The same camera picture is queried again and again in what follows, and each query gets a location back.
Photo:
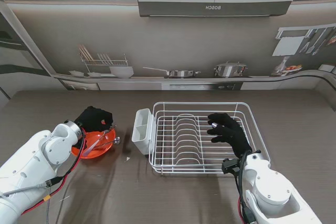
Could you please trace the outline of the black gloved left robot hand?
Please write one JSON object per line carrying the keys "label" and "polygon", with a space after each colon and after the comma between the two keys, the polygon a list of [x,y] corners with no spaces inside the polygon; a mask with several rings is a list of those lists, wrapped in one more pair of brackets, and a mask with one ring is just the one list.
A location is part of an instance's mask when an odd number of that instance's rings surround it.
{"label": "black gloved left robot hand", "polygon": [[86,132],[103,132],[113,124],[113,115],[103,109],[87,107],[74,121]]}

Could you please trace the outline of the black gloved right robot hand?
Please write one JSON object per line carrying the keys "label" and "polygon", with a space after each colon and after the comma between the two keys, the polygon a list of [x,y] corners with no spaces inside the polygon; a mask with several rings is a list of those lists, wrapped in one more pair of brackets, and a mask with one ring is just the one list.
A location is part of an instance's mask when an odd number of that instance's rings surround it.
{"label": "black gloved right robot hand", "polygon": [[207,130],[208,135],[213,135],[212,143],[228,143],[237,158],[245,152],[252,152],[245,133],[237,121],[227,113],[213,113],[208,116],[208,124],[216,123],[217,126]]}

